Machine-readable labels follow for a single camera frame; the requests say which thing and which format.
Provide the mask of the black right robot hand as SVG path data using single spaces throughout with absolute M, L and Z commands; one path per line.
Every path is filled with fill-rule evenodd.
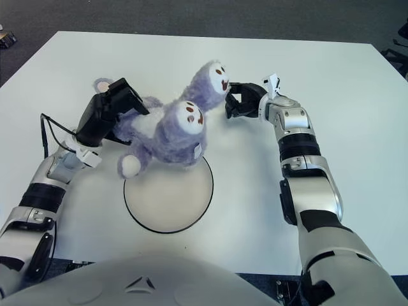
M 265 94 L 266 90 L 254 83 L 230 83 L 230 90 L 225 99 L 226 118 L 256 118 L 259 102 Z

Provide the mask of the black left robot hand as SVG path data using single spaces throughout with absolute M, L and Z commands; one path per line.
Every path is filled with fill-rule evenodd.
M 76 140 L 88 147 L 98 147 L 104 139 L 130 145 L 130 141 L 117 138 L 113 129 L 122 113 L 135 110 L 142 115 L 149 114 L 142 98 L 125 78 L 117 81 L 99 78 L 94 81 L 93 86 L 96 94 L 91 98 L 80 119 L 76 129 Z

